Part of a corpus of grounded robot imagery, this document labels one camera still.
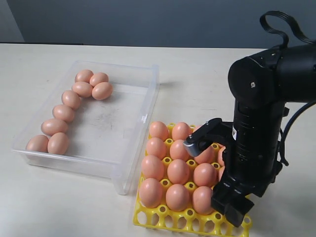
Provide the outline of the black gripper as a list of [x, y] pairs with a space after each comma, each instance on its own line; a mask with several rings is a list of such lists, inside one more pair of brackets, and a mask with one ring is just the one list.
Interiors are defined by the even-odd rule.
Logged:
[[211, 205], [233, 226], [239, 227], [254, 206], [246, 195], [262, 197], [282, 170], [277, 160], [278, 147], [279, 143], [250, 143], [246, 148], [232, 143], [225, 147], [224, 179], [214, 187]]

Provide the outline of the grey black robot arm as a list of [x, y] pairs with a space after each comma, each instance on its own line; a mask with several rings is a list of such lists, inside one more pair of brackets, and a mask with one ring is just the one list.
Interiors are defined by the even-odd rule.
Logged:
[[225, 170], [211, 204], [238, 227], [253, 207], [247, 196], [261, 197], [287, 165], [277, 159], [286, 103], [316, 99], [316, 48], [273, 48], [244, 57], [230, 67], [228, 83], [235, 98], [234, 120], [228, 129], [219, 124], [211, 136], [225, 146]]

